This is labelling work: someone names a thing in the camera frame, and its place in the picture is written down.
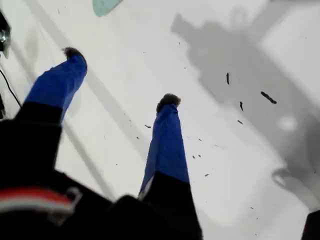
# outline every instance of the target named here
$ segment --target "teal object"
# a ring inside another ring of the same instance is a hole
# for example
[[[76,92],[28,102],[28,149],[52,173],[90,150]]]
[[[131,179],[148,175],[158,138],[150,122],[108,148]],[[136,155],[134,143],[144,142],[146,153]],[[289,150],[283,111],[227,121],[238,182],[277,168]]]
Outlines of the teal object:
[[[110,13],[122,0],[92,0],[93,11],[98,17]]]

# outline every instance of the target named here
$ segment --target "black object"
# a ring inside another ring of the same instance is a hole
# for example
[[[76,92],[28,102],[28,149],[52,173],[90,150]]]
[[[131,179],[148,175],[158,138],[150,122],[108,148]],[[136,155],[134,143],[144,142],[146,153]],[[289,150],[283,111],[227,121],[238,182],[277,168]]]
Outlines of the black object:
[[[9,47],[11,44],[11,27],[4,14],[0,11],[0,52],[6,58],[9,57]]]
[[[310,213],[305,221],[301,240],[319,240],[320,210]]]

